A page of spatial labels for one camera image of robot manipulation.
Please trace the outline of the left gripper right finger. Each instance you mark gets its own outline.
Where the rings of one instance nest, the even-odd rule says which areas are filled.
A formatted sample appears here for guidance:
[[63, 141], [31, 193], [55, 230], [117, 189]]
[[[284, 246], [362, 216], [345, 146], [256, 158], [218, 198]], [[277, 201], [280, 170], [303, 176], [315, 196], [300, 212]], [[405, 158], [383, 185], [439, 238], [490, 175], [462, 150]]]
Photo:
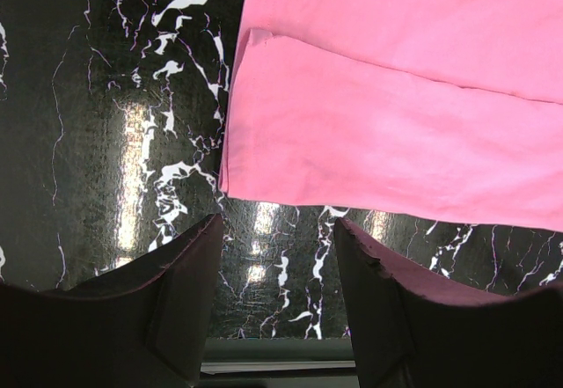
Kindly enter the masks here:
[[347, 219], [333, 235], [360, 386], [561, 386], [560, 283], [497, 295], [430, 271]]

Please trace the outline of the light pink t-shirt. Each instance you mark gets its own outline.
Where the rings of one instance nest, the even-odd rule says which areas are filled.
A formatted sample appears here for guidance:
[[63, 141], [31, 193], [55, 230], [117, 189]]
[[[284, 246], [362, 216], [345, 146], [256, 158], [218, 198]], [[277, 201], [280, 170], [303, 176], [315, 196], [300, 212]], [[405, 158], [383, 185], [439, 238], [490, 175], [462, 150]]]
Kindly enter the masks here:
[[562, 228], [562, 0], [245, 0], [232, 198]]

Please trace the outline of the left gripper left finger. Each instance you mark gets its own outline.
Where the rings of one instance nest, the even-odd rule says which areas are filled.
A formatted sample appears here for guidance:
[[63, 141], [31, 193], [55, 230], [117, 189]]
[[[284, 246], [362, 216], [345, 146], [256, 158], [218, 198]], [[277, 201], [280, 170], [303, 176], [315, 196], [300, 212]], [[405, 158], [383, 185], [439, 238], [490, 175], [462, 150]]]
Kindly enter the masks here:
[[73, 289], [1, 287], [4, 387], [193, 387], [223, 245], [206, 216]]

